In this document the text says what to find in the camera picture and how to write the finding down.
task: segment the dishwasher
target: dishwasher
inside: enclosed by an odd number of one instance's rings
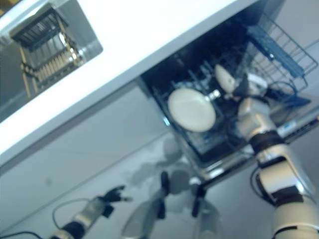
[[[239,103],[230,101],[218,84],[217,64],[235,79],[254,76],[265,81],[268,86],[265,98],[277,127],[283,127],[292,119],[294,110],[311,101],[298,97],[298,93],[308,86],[306,76],[318,63],[273,21],[271,14],[275,17],[276,11],[267,11],[268,7],[264,1],[251,5],[137,78],[204,180],[220,174],[229,176],[253,162],[251,148],[235,127]],[[186,129],[172,116],[169,97],[176,89],[184,88],[209,98],[216,114],[209,130]],[[316,125],[315,112],[311,114],[313,119]]]

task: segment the robotic arm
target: robotic arm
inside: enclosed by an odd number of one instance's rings
[[[260,191],[275,207],[274,239],[319,239],[315,189],[298,157],[278,135],[261,99],[247,97],[239,106],[238,129],[251,144]]]
[[[108,218],[112,214],[114,207],[111,203],[131,200],[121,196],[123,189],[124,185],[116,187],[104,196],[98,196],[89,201],[70,223],[57,230],[50,239],[81,239],[100,216]]]

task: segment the black cable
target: black cable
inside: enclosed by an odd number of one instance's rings
[[[12,234],[8,234],[8,235],[0,236],[0,239],[10,238],[10,237],[18,236],[18,235],[21,235],[21,234],[30,234],[30,235],[34,236],[35,238],[43,239],[37,233],[30,232],[30,231],[21,231],[21,232],[17,232],[17,233],[12,233]]]
[[[59,210],[60,208],[66,206],[66,205],[69,205],[69,204],[72,204],[72,203],[76,203],[76,202],[89,202],[90,200],[87,199],[87,198],[78,198],[78,199],[73,199],[73,200],[70,200],[70,201],[66,201],[64,203],[61,203],[59,204],[58,206],[56,206],[53,211],[52,211],[52,220],[53,220],[53,223],[54,225],[58,228],[58,229],[61,229],[61,227],[58,225],[58,223],[56,222],[56,219],[55,219],[55,213],[57,210]]]
[[[256,175],[257,171],[258,171],[259,167],[256,167],[250,174],[250,178],[249,178],[249,183],[250,183],[250,187],[253,190],[253,192],[256,194],[257,197],[264,199],[263,196],[257,192],[257,189],[255,188],[254,185],[254,176]]]
[[[257,171],[259,170],[259,167],[257,166],[250,174],[250,178],[249,178],[249,183],[250,183],[250,187],[253,190],[253,192],[255,193],[255,195],[257,197],[259,197],[261,200],[265,201],[266,203],[274,206],[274,203],[271,202],[269,199],[267,199],[264,195],[262,195],[260,192],[257,191],[255,185],[254,185],[254,179],[256,180],[257,177]]]

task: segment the kitchen counter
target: kitchen counter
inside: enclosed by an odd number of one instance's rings
[[[21,1],[0,28],[9,32],[46,2]],[[0,124],[1,166],[22,161],[31,145],[255,0],[78,2],[104,50]]]

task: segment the dish drying rack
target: dish drying rack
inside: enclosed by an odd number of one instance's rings
[[[20,68],[29,99],[83,64],[67,27],[60,14],[46,4],[11,31],[11,38],[20,46]]]
[[[229,21],[240,22],[237,18]],[[202,60],[195,71],[188,69],[188,77],[171,80],[165,92],[158,87],[151,87],[153,96],[165,115],[166,125],[172,126],[186,140],[202,162],[211,161],[216,155],[215,160],[222,159],[245,145],[241,136],[232,130],[231,123],[236,119],[236,111],[231,108],[237,107],[231,106],[225,110],[225,105],[230,103],[224,102],[223,91],[215,79],[216,64],[222,65],[235,78],[243,77],[248,72],[262,77],[268,87],[274,90],[275,104],[284,103],[305,89],[308,86],[305,76],[318,66],[315,59],[266,14],[261,15],[258,24],[240,24],[246,32],[244,41],[239,41],[230,48],[225,47],[220,51],[222,54]],[[191,132],[174,122],[167,101],[171,92],[178,88],[193,88],[213,99],[211,102],[216,110],[217,120],[212,129],[203,133]]]

